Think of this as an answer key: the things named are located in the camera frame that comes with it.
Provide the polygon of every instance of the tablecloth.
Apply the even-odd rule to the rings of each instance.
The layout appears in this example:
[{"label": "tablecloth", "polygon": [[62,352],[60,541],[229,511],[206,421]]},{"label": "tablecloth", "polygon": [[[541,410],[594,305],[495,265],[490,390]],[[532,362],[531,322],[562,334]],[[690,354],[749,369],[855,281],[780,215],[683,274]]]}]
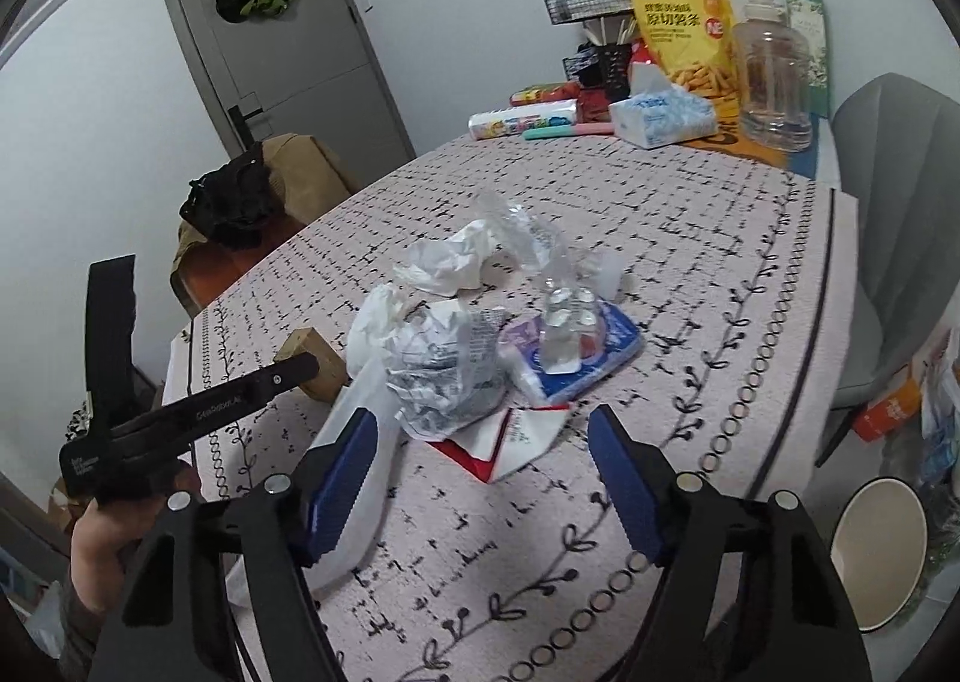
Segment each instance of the tablecloth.
[{"label": "tablecloth", "polygon": [[[503,481],[483,484],[432,447],[401,446],[376,546],[318,595],[349,679],[597,679],[632,642],[658,573],[611,509],[587,452],[587,414],[611,404],[635,439],[721,492],[800,492],[843,364],[856,203],[842,192],[678,146],[457,139],[333,209],[205,310],[174,341],[167,399],[269,363],[295,327],[342,350],[403,250],[462,227],[482,187],[570,239],[625,253],[621,308],[646,348],[575,402],[547,455]],[[483,282],[462,292],[472,305],[539,308],[502,255]],[[295,390],[198,442],[205,495],[234,497],[291,471],[323,418]]]}]

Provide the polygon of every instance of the door handle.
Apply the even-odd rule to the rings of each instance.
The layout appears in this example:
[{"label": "door handle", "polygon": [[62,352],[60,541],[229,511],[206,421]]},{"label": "door handle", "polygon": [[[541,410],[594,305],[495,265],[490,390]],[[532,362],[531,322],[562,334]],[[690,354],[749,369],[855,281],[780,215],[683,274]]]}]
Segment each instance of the door handle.
[{"label": "door handle", "polygon": [[253,139],[253,133],[250,131],[250,127],[248,127],[247,119],[258,116],[261,113],[263,113],[262,108],[251,110],[249,113],[241,113],[239,105],[227,108],[227,116],[229,116],[230,121],[233,123],[233,129],[237,130],[240,142],[243,143],[243,147],[247,151],[253,148],[253,144],[256,143]]}]

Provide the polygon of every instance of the plastic bottle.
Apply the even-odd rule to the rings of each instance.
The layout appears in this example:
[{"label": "plastic bottle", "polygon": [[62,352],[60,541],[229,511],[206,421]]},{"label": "plastic bottle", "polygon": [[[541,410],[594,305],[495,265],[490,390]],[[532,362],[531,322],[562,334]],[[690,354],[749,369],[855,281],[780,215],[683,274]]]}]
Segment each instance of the plastic bottle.
[{"label": "plastic bottle", "polygon": [[806,38],[784,23],[775,0],[747,0],[746,21],[733,27],[740,89],[740,127],[757,143],[803,151],[810,124]]}]

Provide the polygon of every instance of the green box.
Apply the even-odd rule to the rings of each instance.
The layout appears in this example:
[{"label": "green box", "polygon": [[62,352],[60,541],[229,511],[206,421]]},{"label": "green box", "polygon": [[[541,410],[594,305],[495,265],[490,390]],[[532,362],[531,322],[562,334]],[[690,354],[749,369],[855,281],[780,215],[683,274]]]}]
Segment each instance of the green box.
[{"label": "green box", "polygon": [[829,118],[830,84],[827,68],[827,16],[824,0],[786,0],[790,26],[810,44],[810,112]]}]

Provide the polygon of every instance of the person's hand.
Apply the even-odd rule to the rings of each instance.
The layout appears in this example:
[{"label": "person's hand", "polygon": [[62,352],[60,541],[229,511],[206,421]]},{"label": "person's hand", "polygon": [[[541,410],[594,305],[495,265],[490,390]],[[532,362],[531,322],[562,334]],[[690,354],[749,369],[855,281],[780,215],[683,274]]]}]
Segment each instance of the person's hand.
[{"label": "person's hand", "polygon": [[[200,476],[184,468],[174,479],[176,490],[200,492]],[[166,503],[163,495],[145,500],[114,500],[100,506],[91,500],[78,519],[70,543],[70,581],[88,611],[109,612],[120,600],[124,571],[117,556],[128,543],[142,539]]]}]

